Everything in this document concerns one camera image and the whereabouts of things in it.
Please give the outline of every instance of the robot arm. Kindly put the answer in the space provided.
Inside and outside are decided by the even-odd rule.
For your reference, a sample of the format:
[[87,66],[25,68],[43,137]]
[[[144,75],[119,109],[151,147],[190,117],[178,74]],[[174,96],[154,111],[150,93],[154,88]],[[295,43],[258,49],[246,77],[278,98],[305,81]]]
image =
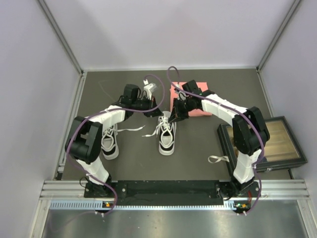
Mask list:
[[[98,180],[111,183],[111,176],[108,171],[103,167],[99,154],[101,151],[101,140],[103,131],[107,130],[111,126],[127,120],[133,115],[133,112],[125,110],[114,109],[134,109],[134,110],[149,110],[157,106],[155,97],[152,96],[152,92],[156,90],[154,83],[149,84],[147,80],[144,81],[143,95],[140,88],[133,84],[127,84],[124,88],[123,95],[120,99],[104,110],[105,113],[95,116],[88,120],[79,130],[75,140],[71,144],[69,154],[88,172]],[[160,116],[162,112],[156,109],[151,112],[144,113],[147,117]],[[84,120],[84,117],[76,117],[71,126],[66,144],[65,150],[67,150],[70,139],[74,135],[76,129]],[[86,185],[85,197],[104,197],[107,194],[107,189],[102,183],[88,176],[89,182]]]
[[193,109],[201,109],[204,112],[212,113],[218,118],[223,119],[233,127],[234,144],[239,150],[239,155],[237,158],[237,165],[231,179],[231,184],[235,193],[240,194],[254,181],[252,164],[257,161],[261,153],[260,142],[254,132],[249,128],[247,122],[239,114],[230,109],[221,107],[221,105],[233,108],[249,118],[259,132],[265,145],[265,143],[269,140],[269,132],[261,111],[256,107],[252,107],[250,109],[239,107],[220,98],[217,94],[210,90],[202,92],[194,80],[184,84],[182,87],[187,92],[204,96],[218,103],[186,95],[180,97],[179,95],[179,97],[175,98],[173,101],[173,110],[169,122],[187,119],[189,111]]

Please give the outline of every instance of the shoelace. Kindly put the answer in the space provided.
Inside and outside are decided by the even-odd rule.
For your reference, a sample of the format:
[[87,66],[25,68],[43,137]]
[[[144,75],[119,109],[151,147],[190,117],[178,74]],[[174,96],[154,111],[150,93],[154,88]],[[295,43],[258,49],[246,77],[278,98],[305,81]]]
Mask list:
[[220,161],[225,161],[225,162],[229,162],[229,158],[228,156],[216,156],[216,155],[210,155],[208,157],[208,162],[211,163],[211,164],[215,164],[215,163],[218,163]]
[[160,118],[160,122],[158,123],[158,125],[156,126],[154,132],[151,135],[142,135],[142,137],[151,137],[151,136],[154,136],[155,134],[158,136],[161,126],[163,127],[163,133],[162,133],[161,136],[163,136],[165,134],[165,132],[168,132],[169,135],[170,135],[170,138],[171,138],[170,142],[167,145],[165,145],[165,146],[170,145],[173,142],[173,135],[171,133],[171,126],[168,123],[168,118],[167,117],[161,117]]
[[[136,129],[120,129],[120,130],[117,130],[117,132],[122,132],[122,131],[125,131],[125,130],[128,130],[128,131],[138,131],[138,130],[143,129],[144,127],[145,127],[145,125],[144,125],[144,126],[141,126],[141,127],[139,127],[139,128],[136,128]],[[113,139],[113,137],[112,137],[112,134],[115,133],[115,132],[114,132],[114,128],[115,128],[115,125],[113,125],[112,127],[109,127],[108,129],[106,129],[106,130],[104,131],[103,137],[102,137],[102,139],[101,139],[101,146],[102,146],[102,148],[105,149],[105,150],[107,150],[107,149],[112,149],[113,146],[114,146],[114,139]],[[106,137],[108,137],[109,139],[111,139],[111,144],[110,144],[109,148],[105,148],[105,146],[104,146],[104,139],[105,139]]]

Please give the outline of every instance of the white wall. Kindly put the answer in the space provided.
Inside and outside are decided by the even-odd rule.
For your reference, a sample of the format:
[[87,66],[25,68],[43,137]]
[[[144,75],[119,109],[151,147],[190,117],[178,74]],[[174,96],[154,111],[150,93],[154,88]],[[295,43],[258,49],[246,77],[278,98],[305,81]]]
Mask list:
[[0,7],[0,237],[27,237],[78,74],[35,0]]
[[250,67],[292,0],[46,0],[85,69]]
[[263,70],[275,116],[285,115],[308,159],[294,169],[317,208],[317,1],[304,0]]

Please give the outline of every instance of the pink sponge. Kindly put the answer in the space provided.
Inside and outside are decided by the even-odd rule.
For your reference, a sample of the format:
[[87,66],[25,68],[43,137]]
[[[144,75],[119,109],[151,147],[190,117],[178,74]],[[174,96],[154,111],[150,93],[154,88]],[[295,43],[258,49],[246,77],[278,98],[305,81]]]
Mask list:
[[[179,82],[179,85],[182,86],[183,84],[185,84],[186,82]],[[198,87],[201,88],[201,90],[204,92],[206,90],[208,90],[208,86],[207,86],[207,83],[206,82],[198,82],[197,83]],[[177,93],[175,92],[174,90],[174,87],[171,85],[170,86],[170,111],[172,111],[172,108],[173,108],[173,99],[174,98],[177,98]],[[211,116],[211,113],[206,113],[206,112],[203,112],[202,110],[200,109],[195,109],[195,110],[192,110],[191,112],[188,113],[188,115],[190,117],[200,117],[200,116]]]

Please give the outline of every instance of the black and white sneaker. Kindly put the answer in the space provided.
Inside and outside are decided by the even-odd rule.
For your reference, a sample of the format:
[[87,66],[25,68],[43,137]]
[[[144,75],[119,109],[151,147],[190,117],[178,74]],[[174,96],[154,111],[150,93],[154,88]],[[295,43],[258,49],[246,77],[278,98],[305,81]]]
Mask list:
[[104,158],[107,160],[113,160],[119,155],[119,148],[117,144],[117,135],[118,132],[128,130],[128,131],[137,131],[141,130],[144,126],[136,129],[121,129],[118,130],[118,125],[115,124],[112,127],[106,129],[103,132],[103,137],[101,139],[101,150],[103,152]]
[[158,125],[152,135],[144,135],[150,137],[153,135],[159,136],[158,151],[162,155],[171,155],[174,153],[176,123],[168,123],[171,112],[164,111],[163,116],[158,118]]

